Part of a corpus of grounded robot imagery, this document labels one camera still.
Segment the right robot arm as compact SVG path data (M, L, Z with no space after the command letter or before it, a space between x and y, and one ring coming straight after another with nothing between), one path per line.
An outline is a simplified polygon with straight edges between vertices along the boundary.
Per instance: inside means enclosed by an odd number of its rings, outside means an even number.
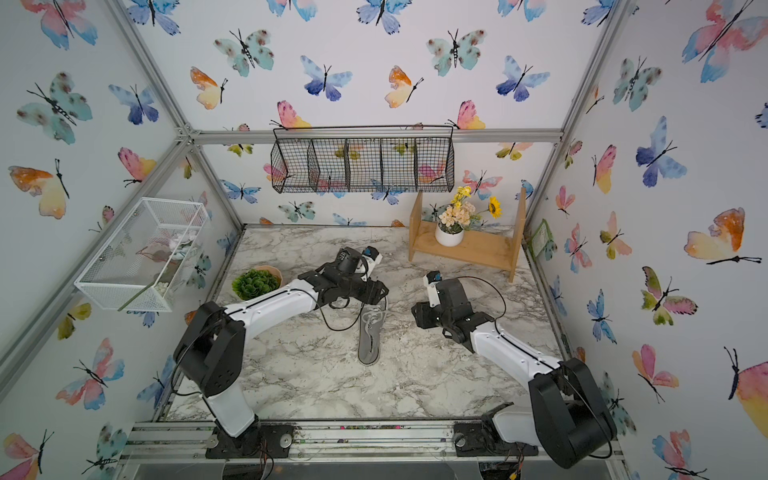
M603 447L611 449L618 431L595 378L579 359L548 356L502 329L498 319L474 310L459 278L432 271L423 278L428 299L412 315L421 329L443 336L501 368L524 385L531 420L519 419L510 406L490 414L492 430L505 443L534 434L537 445L568 469Z

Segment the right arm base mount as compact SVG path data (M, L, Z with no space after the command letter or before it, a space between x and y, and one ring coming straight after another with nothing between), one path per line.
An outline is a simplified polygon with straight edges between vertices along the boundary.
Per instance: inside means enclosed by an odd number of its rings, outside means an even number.
M458 457L539 455L530 412L512 402L480 417L456 421L452 442Z

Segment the grey canvas sneaker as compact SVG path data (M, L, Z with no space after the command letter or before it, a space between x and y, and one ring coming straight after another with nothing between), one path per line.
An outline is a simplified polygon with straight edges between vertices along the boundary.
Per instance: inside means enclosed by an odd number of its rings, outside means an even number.
M374 365L381 350L381 331L387 314L384 297L375 305L363 305L359 317L358 360L364 366Z

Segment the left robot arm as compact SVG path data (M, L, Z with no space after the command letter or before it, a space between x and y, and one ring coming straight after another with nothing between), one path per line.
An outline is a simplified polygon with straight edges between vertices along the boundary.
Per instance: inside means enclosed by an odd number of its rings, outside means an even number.
M381 259L371 246L363 251L344 247L334 260L272 292L228 306L207 302L195 311L173 360L195 383L221 431L238 438L257 420L239 382L246 343L284 321L339 299L379 304L388 289L371 275Z

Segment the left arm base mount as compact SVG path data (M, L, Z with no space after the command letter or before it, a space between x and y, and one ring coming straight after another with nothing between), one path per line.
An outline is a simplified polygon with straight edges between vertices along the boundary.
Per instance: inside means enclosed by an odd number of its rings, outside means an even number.
M294 443L296 427L284 423L263 423L256 421L239 436L226 433L218 421L215 422L216 445L206 449L207 459L286 459Z

